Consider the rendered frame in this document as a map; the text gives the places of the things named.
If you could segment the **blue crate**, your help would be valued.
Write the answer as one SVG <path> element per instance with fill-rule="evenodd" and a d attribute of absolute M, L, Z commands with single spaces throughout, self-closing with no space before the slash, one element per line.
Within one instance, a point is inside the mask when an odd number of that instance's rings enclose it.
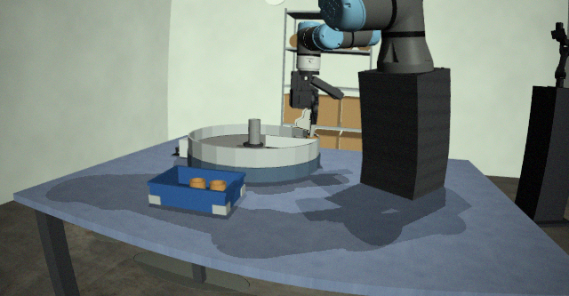
<path fill-rule="evenodd" d="M 193 178 L 204 178 L 206 189 L 190 187 L 189 180 Z M 224 180 L 227 182 L 227 187 L 223 191 L 209 189 L 211 180 Z M 175 165 L 147 181 L 147 186 L 150 190 L 148 199 L 151 204 L 162 204 L 220 215 L 227 215 L 238 198 L 245 193 L 243 172 L 181 165 Z"/>

